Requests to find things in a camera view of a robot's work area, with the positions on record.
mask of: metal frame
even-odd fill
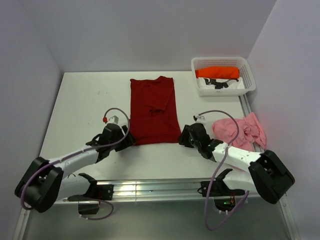
[[[246,95],[239,96],[243,114],[247,116],[251,112],[251,108]],[[256,151],[262,149],[255,145]],[[168,180],[135,180],[135,181],[99,181],[99,185],[114,185],[113,196],[111,202],[151,202],[151,201],[177,201],[177,200],[203,200],[201,194],[197,192],[201,181],[209,181],[209,178],[191,178],[191,179],[168,179]],[[251,193],[249,197],[259,197],[258,193]],[[292,214],[287,195],[280,199],[280,205],[283,218],[288,228],[290,238],[292,240],[300,240],[294,216]],[[79,202],[70,202],[67,199],[57,201],[55,204],[78,204]],[[90,201],[82,201],[81,203],[91,203]],[[22,209],[13,240],[22,240],[30,212]]]

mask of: pink cloth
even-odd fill
[[[256,142],[263,149],[267,149],[267,139],[264,130],[254,112],[248,114],[243,119],[235,119],[239,125],[239,136],[231,144],[232,146],[253,151],[252,143]],[[231,118],[225,118],[215,121],[212,124],[212,130],[216,139],[230,142],[237,134],[237,127]]]

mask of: orange cloth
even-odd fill
[[[210,66],[195,70],[195,77],[211,79],[238,79],[239,68],[234,66]]]

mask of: clothing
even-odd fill
[[[130,132],[135,145],[178,143],[181,130],[173,78],[131,79]]]
[[[238,79],[239,68],[234,66],[210,66],[195,70],[195,77],[211,79]]]
[[[238,79],[199,77],[197,81],[201,89],[245,89],[242,77]]]
[[[263,149],[267,148],[267,139],[264,130],[254,112],[248,114],[243,119],[235,119],[239,125],[239,136],[231,144],[232,146],[253,151],[252,143],[259,144]],[[231,118],[215,121],[212,130],[216,139],[230,142],[237,134],[237,127]]]

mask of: white wall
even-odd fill
[[[277,0],[248,58],[257,84],[249,100],[295,176],[288,196],[304,240],[320,239],[319,13],[319,0]]]
[[[0,238],[12,239],[14,190],[39,155],[61,72],[17,0],[0,1]]]
[[[20,0],[65,72],[189,70],[248,57],[276,0]]]

